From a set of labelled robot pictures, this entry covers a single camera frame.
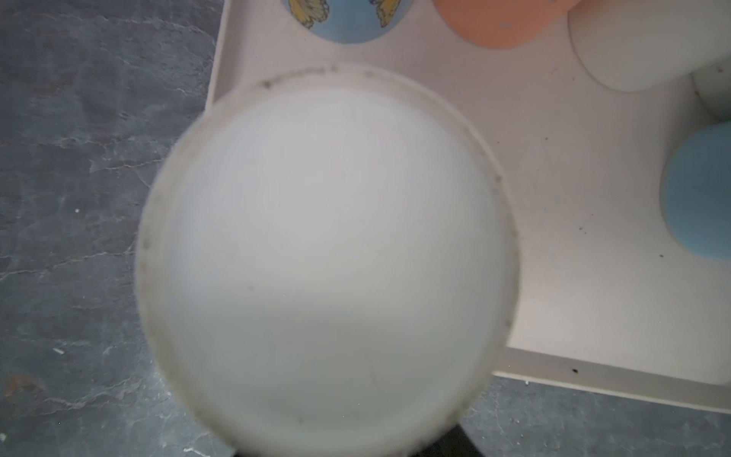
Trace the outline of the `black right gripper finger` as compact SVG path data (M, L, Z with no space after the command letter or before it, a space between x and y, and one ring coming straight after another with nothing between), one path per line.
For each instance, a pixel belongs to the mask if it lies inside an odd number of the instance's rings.
M484 457L460 425L413 457Z

